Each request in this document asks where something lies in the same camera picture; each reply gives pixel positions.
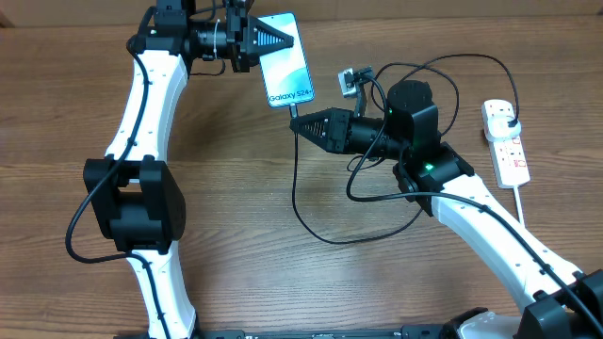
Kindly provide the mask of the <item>blue-screen Galaxy smartphone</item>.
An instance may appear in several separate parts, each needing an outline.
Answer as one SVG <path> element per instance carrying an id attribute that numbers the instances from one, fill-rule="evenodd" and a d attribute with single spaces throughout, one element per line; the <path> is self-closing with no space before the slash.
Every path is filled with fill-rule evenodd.
<path id="1" fill-rule="evenodd" d="M 262 16 L 259 20 L 293 38 L 291 47 L 259 58 L 269 106 L 311 102 L 315 92 L 295 15 L 285 12 Z"/>

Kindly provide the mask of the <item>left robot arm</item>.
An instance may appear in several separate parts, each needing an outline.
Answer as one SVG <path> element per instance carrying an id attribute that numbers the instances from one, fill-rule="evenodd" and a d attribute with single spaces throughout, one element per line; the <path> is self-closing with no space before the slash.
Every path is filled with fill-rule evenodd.
<path id="1" fill-rule="evenodd" d="M 105 155 L 85 163 L 88 195 L 102 235 L 132 267 L 147 310 L 145 338 L 199 338 L 198 314 L 187 296 L 179 258 L 186 201 L 167 163 L 175 108 L 195 60 L 219 60 L 246 73 L 260 58 L 290 52 L 300 40 L 250 15 L 250 1 L 222 1 L 201 10 L 192 1 L 149 7 L 127 41 L 132 87 L 119 130 Z"/>

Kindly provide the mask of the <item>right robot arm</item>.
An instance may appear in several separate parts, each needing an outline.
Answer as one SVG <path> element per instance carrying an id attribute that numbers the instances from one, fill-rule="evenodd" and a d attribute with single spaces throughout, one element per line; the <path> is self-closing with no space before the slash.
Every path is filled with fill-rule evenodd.
<path id="1" fill-rule="evenodd" d="M 583 273 L 532 235 L 491 194 L 438 130 L 428 84 L 401 80 L 384 94 L 384 116 L 331 107 L 293 117 L 290 128 L 328 153 L 395 161 L 393 199 L 417 202 L 494 272 L 518 316 L 474 308 L 437 326 L 406 326 L 405 338 L 599 338 L 602 273 Z"/>

